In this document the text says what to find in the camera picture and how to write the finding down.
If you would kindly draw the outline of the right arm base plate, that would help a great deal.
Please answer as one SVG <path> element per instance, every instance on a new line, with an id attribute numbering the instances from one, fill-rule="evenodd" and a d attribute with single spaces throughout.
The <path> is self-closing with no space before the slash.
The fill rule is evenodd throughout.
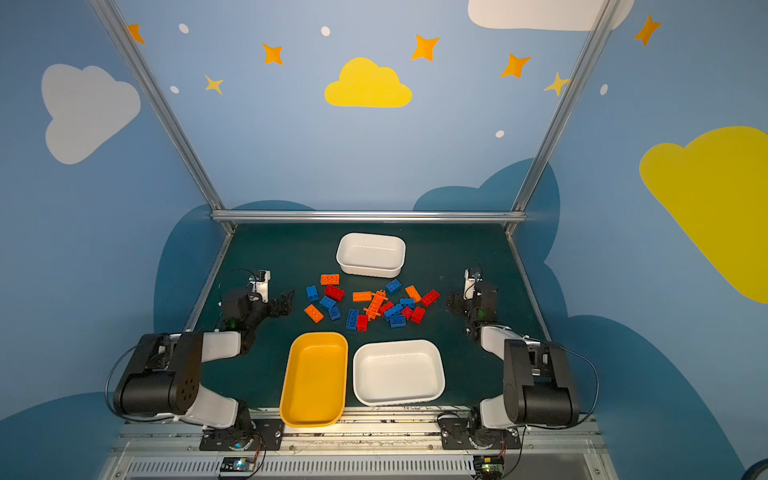
<path id="1" fill-rule="evenodd" d="M 521 437 L 516 429 L 490 429 L 477 416 L 443 412 L 436 417 L 444 450 L 519 450 Z"/>

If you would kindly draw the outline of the blue 2x4 brick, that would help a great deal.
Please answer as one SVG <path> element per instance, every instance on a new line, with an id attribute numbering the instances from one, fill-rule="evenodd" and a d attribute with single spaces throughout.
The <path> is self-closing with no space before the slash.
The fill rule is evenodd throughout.
<path id="1" fill-rule="evenodd" d="M 346 329 L 348 331 L 356 331 L 357 330 L 358 317 L 359 317 L 359 310 L 358 309 L 350 309 L 348 311 L 348 315 L 347 315 L 347 319 L 346 319 Z"/>

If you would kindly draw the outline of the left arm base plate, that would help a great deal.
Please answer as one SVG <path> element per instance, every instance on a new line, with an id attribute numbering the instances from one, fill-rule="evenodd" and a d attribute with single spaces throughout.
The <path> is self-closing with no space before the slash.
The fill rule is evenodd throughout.
<path id="1" fill-rule="evenodd" d="M 275 418 L 253 419 L 249 428 L 237 425 L 228 429 L 204 429 L 199 450 L 204 452 L 243 452 L 258 449 L 277 451 L 281 447 L 285 424 Z"/>

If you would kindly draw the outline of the orange 2x4 lego brick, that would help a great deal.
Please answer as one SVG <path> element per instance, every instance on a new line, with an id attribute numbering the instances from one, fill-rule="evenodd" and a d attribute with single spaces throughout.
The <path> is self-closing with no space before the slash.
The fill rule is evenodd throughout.
<path id="1" fill-rule="evenodd" d="M 339 285 L 340 284 L 340 275 L 339 274 L 322 274 L 320 276 L 320 283 L 323 286 L 329 286 L 329 285 Z"/>

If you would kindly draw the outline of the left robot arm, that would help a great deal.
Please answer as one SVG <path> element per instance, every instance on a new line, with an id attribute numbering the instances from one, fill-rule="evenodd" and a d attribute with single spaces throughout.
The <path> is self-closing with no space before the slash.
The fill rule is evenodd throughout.
<path id="1" fill-rule="evenodd" d="M 287 316 L 295 292 L 266 300 L 259 291 L 234 291 L 222 308 L 232 316 L 219 331 L 146 334 L 126 352 L 116 388 L 105 391 L 113 414 L 149 423 L 176 419 L 208 429 L 242 432 L 253 427 L 247 404 L 202 385 L 202 365 L 247 355 L 264 320 Z"/>

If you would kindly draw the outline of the red 2x4 lego brick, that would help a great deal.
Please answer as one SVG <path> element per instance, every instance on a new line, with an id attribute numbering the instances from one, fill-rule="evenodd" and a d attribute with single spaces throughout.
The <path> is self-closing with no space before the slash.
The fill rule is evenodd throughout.
<path id="1" fill-rule="evenodd" d="M 337 302 L 342 301 L 346 295 L 344 290 L 340 289 L 335 285 L 327 285 L 325 287 L 324 293 L 327 297 Z"/>

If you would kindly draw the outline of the small orange lego brick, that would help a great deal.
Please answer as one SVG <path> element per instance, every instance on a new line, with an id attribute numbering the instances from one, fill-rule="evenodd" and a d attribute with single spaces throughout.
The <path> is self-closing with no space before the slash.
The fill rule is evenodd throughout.
<path id="1" fill-rule="evenodd" d="M 304 309 L 304 313 L 314 322 L 319 323 L 324 319 L 323 313 L 314 305 L 310 304 Z"/>

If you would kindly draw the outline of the blue 2x3 lego brick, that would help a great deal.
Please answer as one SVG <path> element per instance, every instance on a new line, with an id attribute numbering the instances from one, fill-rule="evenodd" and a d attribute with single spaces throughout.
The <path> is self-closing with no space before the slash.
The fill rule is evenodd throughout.
<path id="1" fill-rule="evenodd" d="M 323 297 L 323 298 L 320 300 L 320 304 L 321 304 L 322 306 L 324 306 L 326 309 L 331 309 L 331 308 L 333 308 L 333 307 L 336 305 L 336 301 L 335 301 L 335 300 L 333 300 L 332 298 L 329 298 L 329 297 L 327 297 L 327 296 L 324 296 L 324 297 Z"/>

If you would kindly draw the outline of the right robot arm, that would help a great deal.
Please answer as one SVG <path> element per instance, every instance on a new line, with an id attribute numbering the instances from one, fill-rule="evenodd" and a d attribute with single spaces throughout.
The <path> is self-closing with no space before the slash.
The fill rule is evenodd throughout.
<path id="1" fill-rule="evenodd" d="M 495 292 L 476 290 L 472 297 L 455 293 L 446 301 L 449 312 L 466 319 L 467 335 L 503 363 L 502 393 L 480 402 L 480 425 L 488 430 L 576 426 L 580 405 L 566 349 L 499 323 L 496 300 Z"/>

